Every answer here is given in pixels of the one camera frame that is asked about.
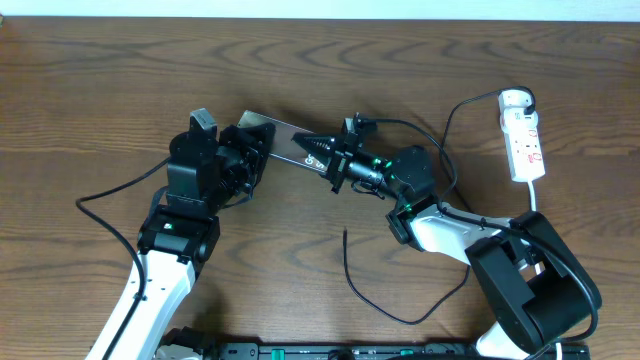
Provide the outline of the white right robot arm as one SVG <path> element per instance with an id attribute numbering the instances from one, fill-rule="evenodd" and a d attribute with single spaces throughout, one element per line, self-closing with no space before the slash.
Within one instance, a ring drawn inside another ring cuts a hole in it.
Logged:
<path id="1" fill-rule="evenodd" d="M 467 265 L 496 318 L 476 342 L 482 357 L 536 359 L 590 337 L 602 298 L 548 219 L 537 211 L 488 218 L 460 211 L 435 192 L 430 154 L 412 145 L 390 159 L 364 148 L 373 119 L 348 118 L 335 135 L 297 132 L 292 140 L 325 167 L 338 192 L 395 199 L 386 219 L 396 240 Z"/>

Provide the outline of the silver smartphone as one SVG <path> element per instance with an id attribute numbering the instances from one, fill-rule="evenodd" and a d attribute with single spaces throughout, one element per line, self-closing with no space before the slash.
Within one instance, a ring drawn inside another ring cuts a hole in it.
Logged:
<path id="1" fill-rule="evenodd" d="M 238 122 L 241 128 L 262 124 L 275 126 L 274 142 L 270 152 L 272 157 L 318 174 L 326 173 L 326 167 L 320 161 L 293 141 L 296 133 L 311 134 L 311 131 L 249 110 L 243 113 Z"/>

